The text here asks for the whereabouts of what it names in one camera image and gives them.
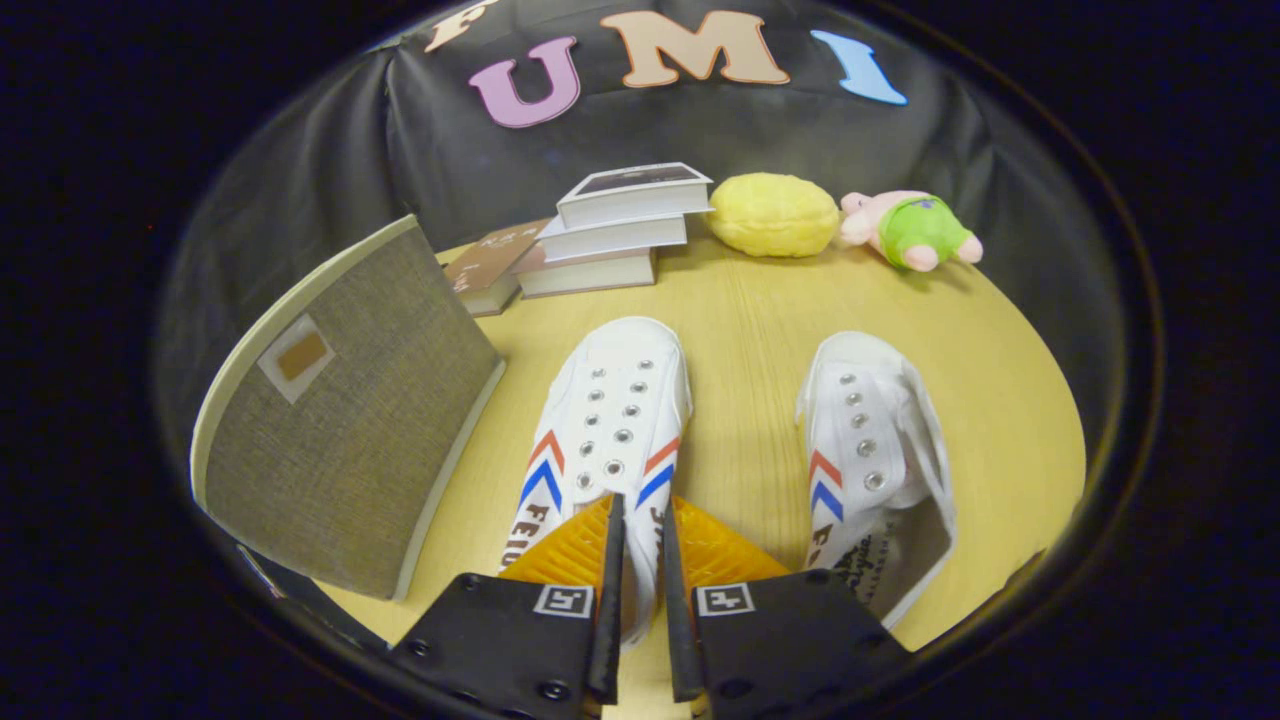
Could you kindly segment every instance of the wooden table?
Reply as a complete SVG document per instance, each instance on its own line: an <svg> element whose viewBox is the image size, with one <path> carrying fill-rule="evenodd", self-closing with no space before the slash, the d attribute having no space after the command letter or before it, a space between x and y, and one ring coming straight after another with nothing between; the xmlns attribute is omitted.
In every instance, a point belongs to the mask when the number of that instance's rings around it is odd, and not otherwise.
<svg viewBox="0 0 1280 720"><path fill-rule="evenodd" d="M589 331L649 315L681 338L694 415L673 492L799 569L809 538L804 437L795 398L818 345L861 331L920 370L951 459L959 542L893 630L909 650L998 592L1064 529L1084 487L1080 420L1039 336L975 268L901 274L867 249L756 259L700 223L658 255L658 283L517 299L477 323L508 363L449 480L412 589L383 602L321 584L357 620L398 642L458 573L497 574L547 388ZM463 249L440 252L449 261ZM605 719L689 717L671 701L667 620L622 656Z"/></svg>

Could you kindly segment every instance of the pink pig plush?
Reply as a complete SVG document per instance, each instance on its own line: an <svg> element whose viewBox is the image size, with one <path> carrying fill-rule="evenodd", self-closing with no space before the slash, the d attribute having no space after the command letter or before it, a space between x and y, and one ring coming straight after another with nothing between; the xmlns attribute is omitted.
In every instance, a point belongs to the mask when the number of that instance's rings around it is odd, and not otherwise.
<svg viewBox="0 0 1280 720"><path fill-rule="evenodd" d="M934 195L899 190L868 197L850 192L840 205L849 214L840 240L847 245L870 242L897 268L927 273L952 256L982 260L982 242Z"/></svg>

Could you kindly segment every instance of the red and blue chevron stripe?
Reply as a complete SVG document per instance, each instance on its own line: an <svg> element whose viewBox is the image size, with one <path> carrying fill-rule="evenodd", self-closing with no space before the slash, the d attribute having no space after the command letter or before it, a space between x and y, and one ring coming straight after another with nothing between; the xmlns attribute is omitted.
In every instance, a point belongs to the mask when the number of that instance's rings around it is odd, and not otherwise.
<svg viewBox="0 0 1280 720"><path fill-rule="evenodd" d="M824 475L827 475L827 478L831 479L832 483L836 483L837 488L845 487L845 480L840 475L840 470L837 470L836 466L832 465L831 461L827 460L820 452L814 450L813 457L809 460L809 482L813 483L813 496L809 498L809 511L813 512L820 502L836 515L837 520L844 523L845 506L841 505L840 498L836 497L836 493L831 492L831 488L827 487L827 483L822 482L822 479L817 483L813 482L813 478L819 469Z"/></svg>
<svg viewBox="0 0 1280 720"><path fill-rule="evenodd" d="M520 491L520 502L516 507L524 507L525 500L534 492L538 483L545 482L547 489L552 493L552 501L556 502L556 510L559 511L559 479L564 475L564 454L561 452L554 430L548 430L543 436L543 439L538 441L538 445L534 446L534 452L529 456L529 468L532 471L525 478L525 487Z"/></svg>
<svg viewBox="0 0 1280 720"><path fill-rule="evenodd" d="M677 436L676 439L668 442L644 464L644 477L649 478L649 482L636 495L636 507L640 507L645 500L649 500L649 496L657 492L658 488L671 482L672 475L676 474L676 448L678 447L680 437ZM650 478L650 473L659 465L662 469Z"/></svg>

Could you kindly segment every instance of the canvas shoe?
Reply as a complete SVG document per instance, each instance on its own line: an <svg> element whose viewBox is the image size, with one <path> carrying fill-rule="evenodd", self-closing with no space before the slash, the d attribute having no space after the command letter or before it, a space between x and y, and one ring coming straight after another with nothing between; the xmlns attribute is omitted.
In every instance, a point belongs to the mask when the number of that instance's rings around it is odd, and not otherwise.
<svg viewBox="0 0 1280 720"><path fill-rule="evenodd" d="M887 342L836 333L796 400L805 418L806 568L828 568L892 628L955 547L942 428L920 374Z"/></svg>
<svg viewBox="0 0 1280 720"><path fill-rule="evenodd" d="M626 503L622 647L648 632L662 518L692 414L680 340L650 318L589 333L552 382L502 566L607 493Z"/></svg>

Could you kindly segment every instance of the stack of books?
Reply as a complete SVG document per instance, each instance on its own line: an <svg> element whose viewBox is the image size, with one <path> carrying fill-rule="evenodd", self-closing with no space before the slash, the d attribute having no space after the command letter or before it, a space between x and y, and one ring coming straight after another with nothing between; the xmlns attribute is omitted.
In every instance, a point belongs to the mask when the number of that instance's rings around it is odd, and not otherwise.
<svg viewBox="0 0 1280 720"><path fill-rule="evenodd" d="M655 249L689 241L685 215L712 210L710 182L684 163L590 174L511 272L525 297L653 284Z"/></svg>

